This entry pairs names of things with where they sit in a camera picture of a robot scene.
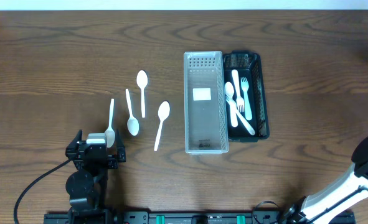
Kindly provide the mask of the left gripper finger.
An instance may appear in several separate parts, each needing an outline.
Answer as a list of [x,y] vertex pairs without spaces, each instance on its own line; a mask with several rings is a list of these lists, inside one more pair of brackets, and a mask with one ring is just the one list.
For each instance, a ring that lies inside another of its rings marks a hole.
[[77,150],[80,141],[82,140],[82,130],[80,129],[74,139],[66,147],[66,150]]
[[116,150],[119,155],[125,154],[125,146],[123,144],[123,141],[121,139],[119,130],[117,129],[115,132],[115,143],[116,143]]

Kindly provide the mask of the white fork tines down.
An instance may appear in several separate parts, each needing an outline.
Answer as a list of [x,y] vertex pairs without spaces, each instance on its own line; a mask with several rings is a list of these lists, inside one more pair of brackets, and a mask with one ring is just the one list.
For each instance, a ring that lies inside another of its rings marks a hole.
[[244,112],[244,107],[245,107],[245,102],[244,99],[241,96],[241,92],[240,92],[240,83],[239,83],[239,75],[238,75],[238,71],[237,70],[232,70],[231,71],[232,74],[232,79],[234,81],[234,88],[235,88],[235,93],[236,93],[236,103],[237,103],[237,108],[239,110],[239,112],[243,113]]

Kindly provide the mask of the white fork long handle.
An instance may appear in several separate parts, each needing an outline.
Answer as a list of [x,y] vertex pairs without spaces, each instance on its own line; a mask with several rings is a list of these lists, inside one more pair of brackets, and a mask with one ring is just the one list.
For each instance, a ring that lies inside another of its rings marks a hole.
[[240,84],[241,84],[241,88],[242,88],[243,95],[244,95],[244,101],[245,101],[245,119],[250,121],[252,120],[253,116],[252,116],[252,109],[251,109],[249,98],[248,98],[249,84],[245,77],[242,77],[240,79]]

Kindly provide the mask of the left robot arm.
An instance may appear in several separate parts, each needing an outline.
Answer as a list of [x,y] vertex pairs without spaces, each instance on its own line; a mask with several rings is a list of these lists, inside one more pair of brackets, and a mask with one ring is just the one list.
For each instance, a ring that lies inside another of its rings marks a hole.
[[79,212],[105,208],[108,171],[117,169],[119,163],[126,161],[125,146],[119,132],[115,133],[114,145],[114,153],[109,154],[105,134],[91,133],[84,141],[82,130],[79,130],[66,147],[65,155],[77,169],[65,185],[74,210]]

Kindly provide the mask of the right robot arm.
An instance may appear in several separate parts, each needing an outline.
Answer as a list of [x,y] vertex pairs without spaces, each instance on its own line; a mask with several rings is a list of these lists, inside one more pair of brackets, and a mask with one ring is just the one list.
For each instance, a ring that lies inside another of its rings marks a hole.
[[285,211],[278,223],[329,223],[368,197],[368,137],[356,147],[345,173],[316,194],[302,198]]

